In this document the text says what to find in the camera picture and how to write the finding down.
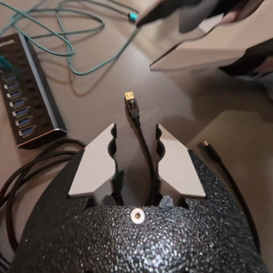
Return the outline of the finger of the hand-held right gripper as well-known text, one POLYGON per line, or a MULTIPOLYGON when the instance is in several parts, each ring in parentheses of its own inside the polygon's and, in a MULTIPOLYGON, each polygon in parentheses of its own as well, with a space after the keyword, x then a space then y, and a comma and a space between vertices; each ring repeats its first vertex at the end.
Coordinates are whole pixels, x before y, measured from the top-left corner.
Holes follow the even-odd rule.
POLYGON ((226 66, 244 56, 246 51, 272 39, 272 13, 254 12, 246 19, 217 25, 197 39, 178 43, 150 65, 151 71, 226 66))
POLYGON ((162 0, 147 8, 136 21, 137 28, 165 19, 179 11, 179 32, 196 29, 213 11, 213 0, 162 0))

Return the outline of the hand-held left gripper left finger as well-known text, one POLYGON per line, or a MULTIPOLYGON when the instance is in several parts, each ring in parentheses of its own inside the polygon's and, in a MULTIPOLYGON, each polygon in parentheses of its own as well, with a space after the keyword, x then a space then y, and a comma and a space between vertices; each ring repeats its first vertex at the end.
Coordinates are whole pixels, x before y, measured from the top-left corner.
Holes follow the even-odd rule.
POLYGON ((117 126, 112 123, 84 148, 69 197, 91 197, 92 202, 98 205, 104 196, 112 196, 115 202, 123 204, 124 173, 119 171, 114 158, 116 138, 117 126))

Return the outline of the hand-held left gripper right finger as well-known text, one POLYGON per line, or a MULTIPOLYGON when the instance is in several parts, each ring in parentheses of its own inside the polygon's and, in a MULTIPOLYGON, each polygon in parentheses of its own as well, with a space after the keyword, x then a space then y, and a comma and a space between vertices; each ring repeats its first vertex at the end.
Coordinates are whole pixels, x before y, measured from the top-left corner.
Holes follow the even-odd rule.
POLYGON ((206 193, 193 164, 189 150, 161 124, 156 125, 156 152, 152 205, 158 206, 164 196, 174 206, 183 206, 187 198, 206 200, 206 193))

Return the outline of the black usb cable gold plug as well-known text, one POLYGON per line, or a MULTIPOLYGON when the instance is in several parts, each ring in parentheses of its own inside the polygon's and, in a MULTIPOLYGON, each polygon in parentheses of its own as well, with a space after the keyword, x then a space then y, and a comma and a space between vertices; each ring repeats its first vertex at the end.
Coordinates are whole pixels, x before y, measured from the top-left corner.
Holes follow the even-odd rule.
POLYGON ((148 168, 149 168, 149 173, 150 173, 150 180, 151 180, 151 186, 150 186, 150 191, 148 195, 148 200, 146 202, 146 205, 151 205, 152 204, 152 190, 154 186, 154 178, 155 178, 155 169, 154 169, 154 164, 152 160, 152 156, 150 153, 150 150, 148 148, 148 145, 145 141, 142 128, 141 128, 141 123, 139 121, 140 115, 139 115, 139 106, 137 103, 136 98, 133 95, 133 92, 126 92, 125 93, 125 104, 128 110, 128 113, 131 117, 131 120, 133 121, 135 128, 138 132, 138 139, 140 140, 140 143, 142 144, 142 147, 144 149, 143 154, 147 159, 148 163, 148 168))

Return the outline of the black multiport usb hub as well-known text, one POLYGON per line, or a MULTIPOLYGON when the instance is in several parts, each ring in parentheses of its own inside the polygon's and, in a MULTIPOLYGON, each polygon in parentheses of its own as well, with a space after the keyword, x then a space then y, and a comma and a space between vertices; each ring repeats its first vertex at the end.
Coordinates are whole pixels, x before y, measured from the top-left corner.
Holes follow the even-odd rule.
POLYGON ((0 39, 1 94, 17 148, 36 149, 66 136, 67 130, 31 42, 20 33, 0 39))

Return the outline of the person's right hand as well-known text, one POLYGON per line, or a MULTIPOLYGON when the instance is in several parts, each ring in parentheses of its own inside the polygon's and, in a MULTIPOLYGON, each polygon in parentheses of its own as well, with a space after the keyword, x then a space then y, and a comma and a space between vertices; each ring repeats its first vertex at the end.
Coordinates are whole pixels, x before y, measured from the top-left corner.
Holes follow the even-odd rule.
POLYGON ((219 25, 226 25, 232 22, 235 22, 240 14, 240 9, 234 9, 229 11, 226 15, 223 16, 221 21, 219 22, 219 25))

